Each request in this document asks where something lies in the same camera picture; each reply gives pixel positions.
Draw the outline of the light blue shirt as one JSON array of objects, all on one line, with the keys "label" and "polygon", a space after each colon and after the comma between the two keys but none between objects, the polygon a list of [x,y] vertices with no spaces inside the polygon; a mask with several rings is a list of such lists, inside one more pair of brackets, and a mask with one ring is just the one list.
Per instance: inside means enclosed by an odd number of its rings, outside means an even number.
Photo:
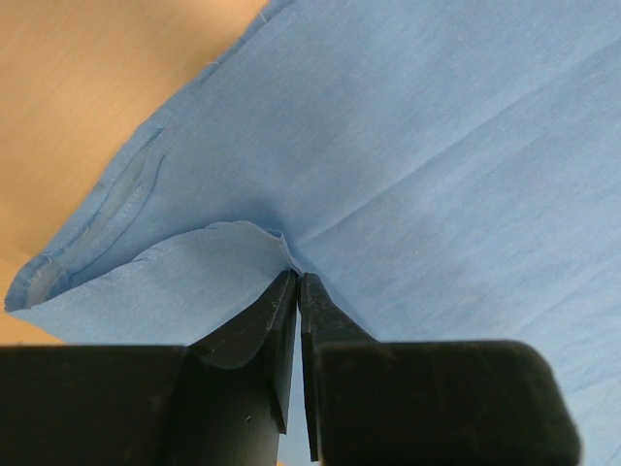
[{"label": "light blue shirt", "polygon": [[285,268],[387,340],[511,339],[620,461],[620,5],[272,1],[120,147],[6,310],[191,344]]}]

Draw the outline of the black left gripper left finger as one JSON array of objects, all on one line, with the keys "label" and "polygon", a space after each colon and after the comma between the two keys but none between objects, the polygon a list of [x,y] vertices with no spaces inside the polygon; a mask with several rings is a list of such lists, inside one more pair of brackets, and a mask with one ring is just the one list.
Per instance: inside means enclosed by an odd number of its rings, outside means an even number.
[{"label": "black left gripper left finger", "polygon": [[190,346],[5,346],[5,465],[273,465],[298,277]]}]

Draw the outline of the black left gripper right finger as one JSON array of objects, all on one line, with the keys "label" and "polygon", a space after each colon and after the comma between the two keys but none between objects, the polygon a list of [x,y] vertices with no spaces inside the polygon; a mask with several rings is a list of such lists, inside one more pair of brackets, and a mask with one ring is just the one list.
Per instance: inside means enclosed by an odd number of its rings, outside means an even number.
[{"label": "black left gripper right finger", "polygon": [[547,361],[517,341],[390,343],[300,282],[310,457],[322,465],[576,465]]}]

